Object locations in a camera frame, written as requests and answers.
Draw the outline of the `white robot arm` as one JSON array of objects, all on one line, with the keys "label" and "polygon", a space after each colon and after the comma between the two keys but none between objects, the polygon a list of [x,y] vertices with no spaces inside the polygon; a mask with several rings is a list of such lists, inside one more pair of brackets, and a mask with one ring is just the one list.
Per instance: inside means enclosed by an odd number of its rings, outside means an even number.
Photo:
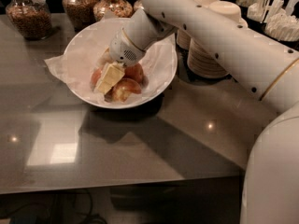
[{"label": "white robot arm", "polygon": [[249,155],[240,224],[299,224],[299,53],[193,0],[141,1],[111,40],[111,57],[133,65],[154,42],[181,29],[277,111]]}]

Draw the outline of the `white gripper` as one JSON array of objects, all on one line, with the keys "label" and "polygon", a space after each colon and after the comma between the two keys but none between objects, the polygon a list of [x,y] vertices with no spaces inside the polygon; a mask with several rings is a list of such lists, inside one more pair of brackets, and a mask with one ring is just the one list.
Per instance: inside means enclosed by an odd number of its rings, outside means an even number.
[{"label": "white gripper", "polygon": [[121,28],[111,39],[109,49],[106,49],[97,60],[96,65],[104,66],[104,69],[96,82],[94,91],[107,94],[124,77],[123,65],[135,65],[145,54],[146,52],[139,49]]}]

